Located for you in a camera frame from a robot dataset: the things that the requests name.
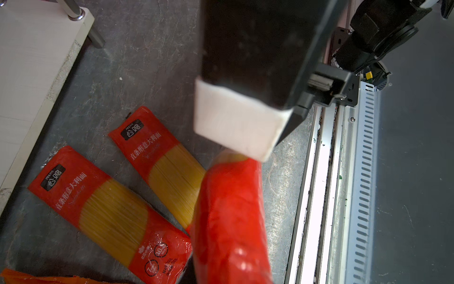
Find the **clear labelled spaghetti bag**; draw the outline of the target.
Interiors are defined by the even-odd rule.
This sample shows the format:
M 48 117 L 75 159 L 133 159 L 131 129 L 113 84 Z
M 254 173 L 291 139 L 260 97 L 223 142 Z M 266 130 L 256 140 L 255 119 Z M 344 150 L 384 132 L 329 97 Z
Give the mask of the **clear labelled spaghetti bag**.
M 225 149 L 206 171 L 190 237 L 200 284 L 271 284 L 260 162 Z

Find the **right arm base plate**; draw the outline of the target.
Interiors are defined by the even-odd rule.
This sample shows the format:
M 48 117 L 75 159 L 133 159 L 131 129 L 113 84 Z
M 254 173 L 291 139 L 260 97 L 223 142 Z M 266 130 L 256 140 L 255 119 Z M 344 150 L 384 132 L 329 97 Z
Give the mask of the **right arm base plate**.
M 355 107 L 358 104 L 359 76 L 341 69 L 334 59 L 335 52 L 348 37 L 346 28 L 335 29 L 325 62 L 318 63 L 309 78 L 306 91 L 301 96 L 302 105 L 312 106 L 316 103 L 324 107 L 329 107 L 331 104 Z

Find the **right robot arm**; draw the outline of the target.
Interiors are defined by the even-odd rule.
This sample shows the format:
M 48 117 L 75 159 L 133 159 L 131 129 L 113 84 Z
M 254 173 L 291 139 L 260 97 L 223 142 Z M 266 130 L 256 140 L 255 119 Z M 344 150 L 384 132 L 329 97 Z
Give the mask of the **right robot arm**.
M 354 74 L 379 62 L 413 37 L 415 26 L 437 1 L 350 1 L 348 37 L 332 53 L 331 65 Z

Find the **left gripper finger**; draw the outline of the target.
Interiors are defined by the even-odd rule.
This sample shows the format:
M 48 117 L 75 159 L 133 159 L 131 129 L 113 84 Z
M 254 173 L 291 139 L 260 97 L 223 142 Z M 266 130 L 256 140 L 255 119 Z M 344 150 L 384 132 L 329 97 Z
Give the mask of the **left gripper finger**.
M 345 1 L 202 1 L 195 132 L 259 162 L 312 106 L 301 104 Z

